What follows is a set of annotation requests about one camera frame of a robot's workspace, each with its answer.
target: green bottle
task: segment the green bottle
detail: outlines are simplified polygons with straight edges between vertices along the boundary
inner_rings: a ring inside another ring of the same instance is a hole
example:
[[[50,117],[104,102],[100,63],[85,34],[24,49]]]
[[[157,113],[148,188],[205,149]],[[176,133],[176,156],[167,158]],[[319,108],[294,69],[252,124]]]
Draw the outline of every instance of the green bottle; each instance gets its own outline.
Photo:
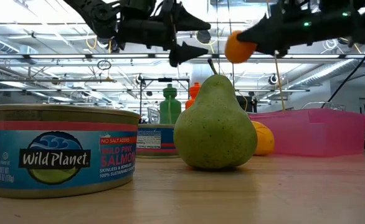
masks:
[[[176,100],[177,89],[168,84],[168,87],[163,89],[163,96],[166,99],[160,103],[160,123],[175,124],[181,114],[181,102]]]

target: orange bottle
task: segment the orange bottle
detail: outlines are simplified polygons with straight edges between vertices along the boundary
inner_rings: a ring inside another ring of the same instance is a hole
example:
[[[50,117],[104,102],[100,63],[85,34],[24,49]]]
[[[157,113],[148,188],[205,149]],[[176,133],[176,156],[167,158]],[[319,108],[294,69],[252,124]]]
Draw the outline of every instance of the orange bottle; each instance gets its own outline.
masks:
[[[191,96],[191,99],[185,103],[185,109],[188,109],[190,106],[192,106],[192,104],[194,104],[195,98],[197,96],[197,93],[199,92],[200,87],[201,86],[199,83],[195,83],[194,86],[189,88],[189,95]]]

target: wild planet logo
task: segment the wild planet logo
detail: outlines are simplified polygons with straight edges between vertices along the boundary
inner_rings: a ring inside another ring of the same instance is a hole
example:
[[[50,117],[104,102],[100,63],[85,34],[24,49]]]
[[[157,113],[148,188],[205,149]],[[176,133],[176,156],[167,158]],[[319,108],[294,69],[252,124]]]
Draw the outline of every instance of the wild planet logo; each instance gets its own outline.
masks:
[[[52,131],[37,136],[19,151],[19,168],[26,168],[36,181],[56,185],[72,179],[81,168],[90,167],[91,150],[84,150],[72,135]]]

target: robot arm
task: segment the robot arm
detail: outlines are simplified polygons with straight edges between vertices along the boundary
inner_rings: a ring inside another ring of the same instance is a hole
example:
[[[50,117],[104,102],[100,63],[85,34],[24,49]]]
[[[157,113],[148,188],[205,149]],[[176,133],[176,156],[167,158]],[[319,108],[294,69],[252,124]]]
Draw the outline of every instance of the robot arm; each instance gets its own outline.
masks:
[[[358,9],[365,6],[365,0],[320,0],[320,12],[311,12],[310,7],[302,10],[310,0],[298,3],[279,0],[270,6],[271,16],[264,17],[253,27],[237,36],[239,42],[256,43],[256,51],[280,56],[288,53],[294,45],[312,45],[313,42],[349,37],[349,46],[365,44],[365,13]]]
[[[127,42],[170,50],[170,65],[207,54],[207,49],[177,44],[178,31],[208,30],[206,23],[185,10],[176,0],[164,0],[158,15],[151,16],[156,0],[64,0],[75,9],[100,39],[111,39],[113,50],[124,50]]]

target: can label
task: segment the can label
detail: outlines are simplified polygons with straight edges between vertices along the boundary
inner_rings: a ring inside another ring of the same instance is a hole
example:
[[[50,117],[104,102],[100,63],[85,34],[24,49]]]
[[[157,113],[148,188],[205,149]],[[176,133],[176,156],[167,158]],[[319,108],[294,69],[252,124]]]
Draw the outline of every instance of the can label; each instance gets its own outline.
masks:
[[[132,175],[137,125],[0,121],[0,188],[62,189]]]
[[[137,136],[137,153],[177,154],[173,141],[173,128],[139,128]]]

